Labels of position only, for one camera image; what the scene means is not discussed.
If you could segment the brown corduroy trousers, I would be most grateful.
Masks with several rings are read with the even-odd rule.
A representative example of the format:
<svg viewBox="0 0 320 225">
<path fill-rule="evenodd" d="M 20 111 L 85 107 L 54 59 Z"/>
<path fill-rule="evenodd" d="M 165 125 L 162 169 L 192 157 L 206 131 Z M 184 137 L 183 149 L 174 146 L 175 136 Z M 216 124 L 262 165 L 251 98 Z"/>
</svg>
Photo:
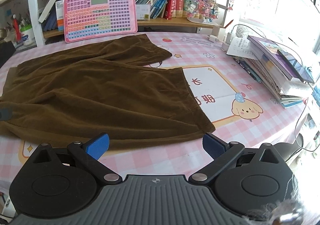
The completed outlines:
<svg viewBox="0 0 320 225">
<path fill-rule="evenodd" d="M 66 146 L 107 133 L 115 149 L 201 138 L 215 130 L 182 68 L 147 35 L 71 48 L 11 68 L 1 127 L 22 140 Z"/>
</svg>

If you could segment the pink checkered cartoon table mat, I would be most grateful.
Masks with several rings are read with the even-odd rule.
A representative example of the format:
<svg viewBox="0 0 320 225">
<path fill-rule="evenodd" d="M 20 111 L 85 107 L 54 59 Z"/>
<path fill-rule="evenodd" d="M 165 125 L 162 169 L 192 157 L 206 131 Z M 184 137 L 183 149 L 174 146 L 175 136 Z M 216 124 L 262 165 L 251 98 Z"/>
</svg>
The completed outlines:
<svg viewBox="0 0 320 225">
<path fill-rule="evenodd" d="M 294 131 L 316 104 L 283 108 L 270 91 L 245 73 L 219 43 L 206 35 L 148 33 L 156 46 L 172 56 L 155 69 L 183 68 L 195 100 L 215 126 L 215 135 L 247 147 L 293 142 Z M 200 140 L 137 150 L 109 150 L 100 161 L 121 176 L 127 174 L 185 174 L 210 162 Z"/>
</svg>

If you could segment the white green-lid plastic jar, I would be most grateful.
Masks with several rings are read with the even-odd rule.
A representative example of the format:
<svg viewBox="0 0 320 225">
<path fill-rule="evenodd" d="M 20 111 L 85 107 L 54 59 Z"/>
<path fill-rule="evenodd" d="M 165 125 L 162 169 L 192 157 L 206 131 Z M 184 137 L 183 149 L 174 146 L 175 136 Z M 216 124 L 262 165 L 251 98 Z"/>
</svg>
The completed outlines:
<svg viewBox="0 0 320 225">
<path fill-rule="evenodd" d="M 31 24 L 20 28 L 24 46 L 28 46 L 35 41 L 34 32 Z"/>
</svg>

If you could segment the stack of books on table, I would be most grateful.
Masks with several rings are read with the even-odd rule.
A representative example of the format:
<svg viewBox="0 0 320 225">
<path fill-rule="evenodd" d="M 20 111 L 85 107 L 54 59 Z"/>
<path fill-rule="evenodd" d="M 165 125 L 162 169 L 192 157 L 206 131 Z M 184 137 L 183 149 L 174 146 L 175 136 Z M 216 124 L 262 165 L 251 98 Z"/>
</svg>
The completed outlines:
<svg viewBox="0 0 320 225">
<path fill-rule="evenodd" d="M 278 50 L 283 49 L 277 43 L 251 35 L 244 39 L 253 44 L 253 53 L 257 59 L 234 57 L 251 74 L 261 79 L 283 108 L 297 105 L 311 95 L 308 83 L 300 81 L 278 53 Z"/>
</svg>

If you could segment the purple tablet on stack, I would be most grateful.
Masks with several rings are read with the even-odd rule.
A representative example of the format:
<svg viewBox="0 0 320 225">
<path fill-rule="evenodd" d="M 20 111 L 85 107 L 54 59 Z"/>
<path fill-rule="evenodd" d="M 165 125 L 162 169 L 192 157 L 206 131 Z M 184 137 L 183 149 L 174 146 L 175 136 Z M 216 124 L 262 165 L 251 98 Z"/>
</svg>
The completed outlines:
<svg viewBox="0 0 320 225">
<path fill-rule="evenodd" d="M 294 56 L 283 50 L 278 50 L 278 53 L 283 60 L 289 65 L 291 70 L 298 76 L 303 83 L 315 84 L 311 75 L 305 70 L 305 68 L 296 60 Z"/>
</svg>

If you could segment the white power adapter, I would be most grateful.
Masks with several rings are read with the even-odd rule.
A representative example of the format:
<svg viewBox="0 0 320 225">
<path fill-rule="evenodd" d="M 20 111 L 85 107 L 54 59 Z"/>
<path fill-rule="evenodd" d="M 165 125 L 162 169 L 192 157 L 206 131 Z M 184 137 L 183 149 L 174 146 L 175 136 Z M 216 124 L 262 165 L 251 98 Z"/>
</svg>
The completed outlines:
<svg viewBox="0 0 320 225">
<path fill-rule="evenodd" d="M 226 28 L 222 28 L 220 26 L 213 26 L 212 32 L 209 35 L 209 41 L 211 42 L 223 42 L 225 40 L 225 35 L 227 35 Z"/>
</svg>

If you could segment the white orange box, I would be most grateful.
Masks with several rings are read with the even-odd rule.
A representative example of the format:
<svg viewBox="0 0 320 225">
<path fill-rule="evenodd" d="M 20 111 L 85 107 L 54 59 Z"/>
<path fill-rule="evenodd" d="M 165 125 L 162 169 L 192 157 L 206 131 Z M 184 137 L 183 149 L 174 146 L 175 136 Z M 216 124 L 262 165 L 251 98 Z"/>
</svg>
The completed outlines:
<svg viewBox="0 0 320 225">
<path fill-rule="evenodd" d="M 55 10 L 56 10 L 56 23 L 58 31 L 64 31 L 64 1 L 56 1 L 55 2 Z"/>
</svg>

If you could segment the pink keyboard learning tablet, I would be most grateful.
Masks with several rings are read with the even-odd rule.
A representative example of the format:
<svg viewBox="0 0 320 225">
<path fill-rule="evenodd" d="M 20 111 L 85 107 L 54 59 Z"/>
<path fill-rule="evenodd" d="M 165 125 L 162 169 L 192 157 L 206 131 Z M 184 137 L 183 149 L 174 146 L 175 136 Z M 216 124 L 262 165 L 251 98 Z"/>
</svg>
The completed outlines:
<svg viewBox="0 0 320 225">
<path fill-rule="evenodd" d="M 135 0 L 63 1 L 67 43 L 138 31 Z"/>
</svg>

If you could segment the large white leaning book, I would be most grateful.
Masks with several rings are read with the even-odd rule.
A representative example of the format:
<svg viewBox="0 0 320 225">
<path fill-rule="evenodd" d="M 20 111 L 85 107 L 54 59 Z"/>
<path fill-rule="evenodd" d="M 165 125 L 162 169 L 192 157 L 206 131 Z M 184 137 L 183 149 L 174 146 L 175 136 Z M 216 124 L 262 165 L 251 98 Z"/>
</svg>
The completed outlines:
<svg viewBox="0 0 320 225">
<path fill-rule="evenodd" d="M 45 8 L 43 9 L 41 15 L 39 16 L 38 21 L 43 23 L 49 16 L 50 11 L 57 0 L 48 0 Z"/>
</svg>

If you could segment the colourful candy bouquet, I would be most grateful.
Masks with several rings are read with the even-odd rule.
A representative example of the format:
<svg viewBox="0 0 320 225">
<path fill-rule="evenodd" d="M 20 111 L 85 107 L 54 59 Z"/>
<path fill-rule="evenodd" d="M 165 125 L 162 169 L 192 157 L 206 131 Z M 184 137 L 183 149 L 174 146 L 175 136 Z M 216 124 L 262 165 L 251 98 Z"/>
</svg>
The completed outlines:
<svg viewBox="0 0 320 225">
<path fill-rule="evenodd" d="M 219 6 L 216 0 L 189 0 L 187 5 L 187 18 L 198 18 L 205 23 L 217 20 Z"/>
</svg>

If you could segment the red dictionary book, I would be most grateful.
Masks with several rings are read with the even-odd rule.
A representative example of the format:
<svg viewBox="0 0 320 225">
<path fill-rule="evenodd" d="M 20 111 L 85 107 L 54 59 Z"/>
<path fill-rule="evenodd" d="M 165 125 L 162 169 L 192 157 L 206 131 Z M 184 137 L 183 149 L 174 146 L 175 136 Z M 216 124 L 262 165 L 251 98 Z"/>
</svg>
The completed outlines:
<svg viewBox="0 0 320 225">
<path fill-rule="evenodd" d="M 163 16 L 164 19 L 166 20 L 172 19 L 172 14 L 173 14 L 173 10 L 175 9 L 175 6 L 176 6 L 176 0 L 168 0 L 168 3 L 164 11 L 164 16 Z"/>
</svg>

